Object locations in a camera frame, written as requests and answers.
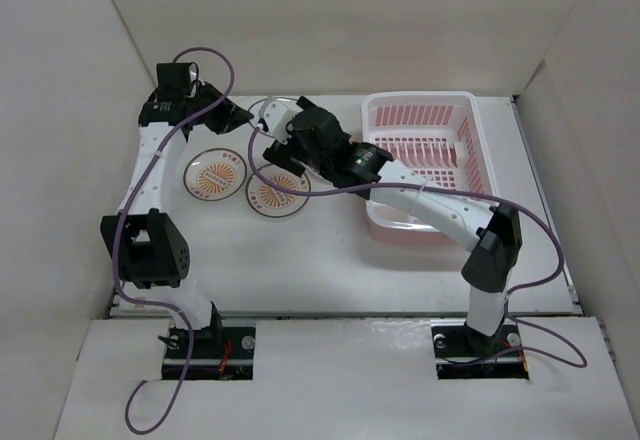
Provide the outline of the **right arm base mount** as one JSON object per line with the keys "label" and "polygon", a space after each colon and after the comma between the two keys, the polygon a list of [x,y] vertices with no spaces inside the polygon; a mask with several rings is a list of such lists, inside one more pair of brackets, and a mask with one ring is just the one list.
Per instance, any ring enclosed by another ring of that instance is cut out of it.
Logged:
{"label": "right arm base mount", "polygon": [[433,324],[431,333],[439,380],[529,379],[520,332],[513,323],[489,337],[466,324]]}

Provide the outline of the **orange sunburst plate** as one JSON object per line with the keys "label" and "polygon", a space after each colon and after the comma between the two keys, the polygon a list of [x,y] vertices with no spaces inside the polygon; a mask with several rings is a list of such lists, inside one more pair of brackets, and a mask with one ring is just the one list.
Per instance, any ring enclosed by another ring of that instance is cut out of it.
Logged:
{"label": "orange sunburst plate", "polygon": [[190,160],[183,173],[183,185],[194,198],[215,202],[236,194],[247,178],[244,158],[234,150],[214,148]]}
{"label": "orange sunburst plate", "polygon": [[[273,164],[266,164],[258,169],[270,182],[287,190],[310,192],[311,182],[306,173],[300,177],[289,173]],[[255,174],[249,177],[245,188],[245,196],[249,206],[258,214],[269,218],[286,218],[302,210],[308,198],[291,195],[265,184]]]}

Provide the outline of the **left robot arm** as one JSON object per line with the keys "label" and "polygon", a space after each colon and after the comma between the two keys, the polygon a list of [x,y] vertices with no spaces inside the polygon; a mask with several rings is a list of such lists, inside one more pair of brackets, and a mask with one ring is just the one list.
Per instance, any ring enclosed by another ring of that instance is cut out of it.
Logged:
{"label": "left robot arm", "polygon": [[100,232],[125,296],[135,304],[170,312],[181,340],[204,357],[223,347],[214,304],[198,293],[187,275],[187,240],[170,216],[177,187],[176,164],[196,125],[223,135],[253,119],[199,78],[193,62],[159,63],[158,85],[143,104],[139,147],[129,190],[118,211],[102,218]]}

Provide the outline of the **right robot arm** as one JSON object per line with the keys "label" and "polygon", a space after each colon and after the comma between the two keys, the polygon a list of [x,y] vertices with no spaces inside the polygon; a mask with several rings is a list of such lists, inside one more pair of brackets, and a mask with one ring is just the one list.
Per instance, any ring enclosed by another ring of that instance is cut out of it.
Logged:
{"label": "right robot arm", "polygon": [[263,153],[271,164],[296,176],[312,168],[332,186],[400,210],[463,247],[469,256],[461,275],[470,295],[462,341],[476,354],[497,344],[507,283],[522,246],[516,208],[437,187],[390,152],[353,141],[334,114],[305,97],[294,108],[270,97],[259,118],[274,139]]}

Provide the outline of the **white plate green flower pattern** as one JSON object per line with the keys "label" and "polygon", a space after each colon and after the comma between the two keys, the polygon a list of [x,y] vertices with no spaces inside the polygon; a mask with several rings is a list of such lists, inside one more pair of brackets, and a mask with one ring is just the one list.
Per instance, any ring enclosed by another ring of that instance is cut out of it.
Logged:
{"label": "white plate green flower pattern", "polygon": [[280,96],[260,99],[249,108],[249,112],[255,114],[256,125],[274,137],[283,133],[285,124],[300,111],[296,98]]}

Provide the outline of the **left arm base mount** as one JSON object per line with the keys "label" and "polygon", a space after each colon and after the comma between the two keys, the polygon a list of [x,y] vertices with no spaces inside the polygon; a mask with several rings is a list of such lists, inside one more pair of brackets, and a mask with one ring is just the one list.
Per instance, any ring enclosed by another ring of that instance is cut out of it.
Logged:
{"label": "left arm base mount", "polygon": [[[165,344],[161,367],[163,380],[178,380],[187,354],[187,332],[171,327],[158,339]],[[253,379],[256,328],[223,326],[213,339],[196,333],[186,380],[248,381]]]}

